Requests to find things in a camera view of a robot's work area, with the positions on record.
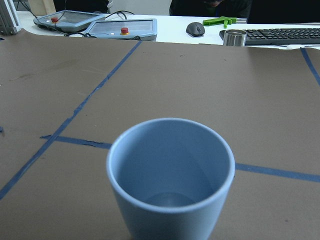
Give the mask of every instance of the green plastic object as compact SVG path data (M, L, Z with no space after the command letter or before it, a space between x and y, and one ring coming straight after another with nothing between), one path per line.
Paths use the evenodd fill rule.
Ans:
M234 24L236 22L237 22L237 18L236 17L221 16L221 17L218 17L218 18L203 20L202 24L204 26L212 26L212 25L223 24L223 28L226 29L227 25L231 25L231 24Z

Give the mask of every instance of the black cable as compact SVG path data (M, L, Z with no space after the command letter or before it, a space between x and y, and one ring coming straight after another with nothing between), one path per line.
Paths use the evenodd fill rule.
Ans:
M97 38L96 36L92 36L90 33L82 33L82 32L79 32L79 31L77 31L77 32L68 32L68 33L66 33L66 34L64 34L64 36L65 37L70 37L71 35L75 35L75 34L79 34L79 35L82 35L82 36L84 36L85 38Z
M22 1L20 1L20 2L21 2L21 4L22 4L22 6L24 6L25 9L26 9L28 12L30 12L36 19L38 18L38 17L31 11L31 9L28 7L28 5L27 5L25 2L22 2Z
M134 15L134 13L131 12L131 11L120 10L120 11L115 11L115 12L109 14L109 15L106 16L105 18L109 18L110 16L112 16L112 15L114 15L114 14L117 14L118 16L119 16L119 14L122 14L122 15L124 16L124 18L127 19L127 16L126 16L124 13L129 13L129 14L133 14L133 15Z
M21 2L21 0L19 0L18 3L17 3L17 5L16 5L15 10L17 10L17 11L18 11L18 7L19 7L19 3L20 3L20 2Z
M55 28L57 27L57 22L65 15L66 10L67 10L67 0L64 0L64 10L63 10L61 17L59 17L58 20L54 23Z
M286 45L277 45L277 44L275 44L275 45L271 45L271 46L283 47L283 48L287 47Z
M28 6L24 1L21 1L21 0L18 1L18 5L16 6L17 9L18 9L18 7L19 7L19 3L21 3L21 5L24 6L24 8L25 8L27 11L29 11L30 13L32 13L32 12L31 12L31 9L29 8L29 6Z

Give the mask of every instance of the table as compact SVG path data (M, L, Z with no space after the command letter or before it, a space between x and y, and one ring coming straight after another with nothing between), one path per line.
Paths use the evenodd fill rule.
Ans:
M38 28L34 23L31 13L27 11L18 11L18 16L21 25L28 32L38 35L54 35L61 36L61 33L48 31ZM210 44L222 45L223 40L219 36L219 32L224 29L223 25L205 26L205 35L202 37L191 37L186 33L186 28L189 23L199 22L208 19L208 17L190 17L190 16L166 16L166 15L126 15L128 19L157 19L158 35L156 42L162 43L180 43L180 44ZM124 19L120 14L113 15L110 20ZM233 23L228 25L227 29L270 29L270 28L318 28L319 25L310 24L246 24L246 23ZM260 45L252 47L264 48L278 48L286 49L287 47L274 46L274 45ZM320 49L320 46L312 46L311 48Z

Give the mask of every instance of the red button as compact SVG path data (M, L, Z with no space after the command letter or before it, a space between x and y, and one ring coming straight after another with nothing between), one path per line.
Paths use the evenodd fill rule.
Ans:
M56 16L52 17L52 18L51 18L51 22L53 22L53 23L58 22L58 18L57 18Z
M129 29L127 27L123 27L123 28L121 28L121 33L122 34L128 34L129 33Z

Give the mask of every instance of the emergency stop button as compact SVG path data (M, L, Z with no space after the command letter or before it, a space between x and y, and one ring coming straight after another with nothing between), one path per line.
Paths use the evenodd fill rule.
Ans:
M122 27L121 28L121 35L128 35L129 34L129 29L127 27Z
M57 18L56 16L52 17L52 18L51 18L51 22L53 22L53 23L58 22L58 18Z

